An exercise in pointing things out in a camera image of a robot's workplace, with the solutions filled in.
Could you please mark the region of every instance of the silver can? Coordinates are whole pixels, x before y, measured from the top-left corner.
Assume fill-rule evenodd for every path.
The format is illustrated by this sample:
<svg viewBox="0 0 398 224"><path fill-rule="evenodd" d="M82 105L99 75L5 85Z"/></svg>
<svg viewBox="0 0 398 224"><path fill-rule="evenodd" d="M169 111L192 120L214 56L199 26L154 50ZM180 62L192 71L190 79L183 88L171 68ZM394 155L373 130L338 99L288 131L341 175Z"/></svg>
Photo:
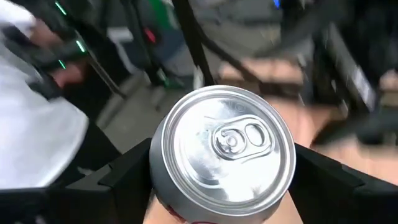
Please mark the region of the silver can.
<svg viewBox="0 0 398 224"><path fill-rule="evenodd" d="M257 224L277 209L295 169L292 136L261 97L232 86L195 90L150 147L159 201L192 224Z"/></svg>

